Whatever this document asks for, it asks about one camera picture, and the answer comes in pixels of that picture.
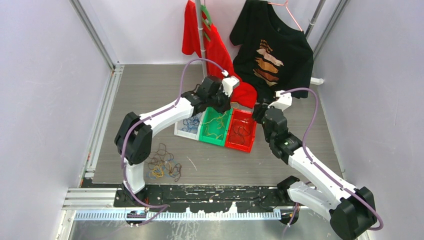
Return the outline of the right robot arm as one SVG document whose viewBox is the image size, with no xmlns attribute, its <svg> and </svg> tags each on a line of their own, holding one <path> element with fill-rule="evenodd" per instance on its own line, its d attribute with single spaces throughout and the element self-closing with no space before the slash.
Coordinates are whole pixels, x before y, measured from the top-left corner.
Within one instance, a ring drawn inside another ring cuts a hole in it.
<svg viewBox="0 0 424 240">
<path fill-rule="evenodd" d="M 283 205 L 304 205 L 329 221 L 343 240 L 354 240 L 379 220 L 373 193 L 357 188 L 326 167 L 304 143 L 288 130 L 281 109 L 257 103 L 253 119 L 262 126 L 272 154 L 303 174 L 315 188 L 289 176 L 277 184 L 277 198 Z"/>
</svg>

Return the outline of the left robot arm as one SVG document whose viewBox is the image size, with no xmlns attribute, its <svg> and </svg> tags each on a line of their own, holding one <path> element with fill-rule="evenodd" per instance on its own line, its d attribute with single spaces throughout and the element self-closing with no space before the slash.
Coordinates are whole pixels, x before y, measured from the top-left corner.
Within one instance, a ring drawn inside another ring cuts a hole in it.
<svg viewBox="0 0 424 240">
<path fill-rule="evenodd" d="M 231 96 L 239 86 L 235 76 L 204 78 L 194 90 L 182 93 L 173 102 L 148 113 L 125 115 L 114 143 L 124 170 L 123 184 L 128 190 L 126 200 L 141 206 L 146 200 L 144 164 L 152 150 L 152 140 L 167 127 L 213 108 L 223 114 L 231 108 Z"/>
</svg>

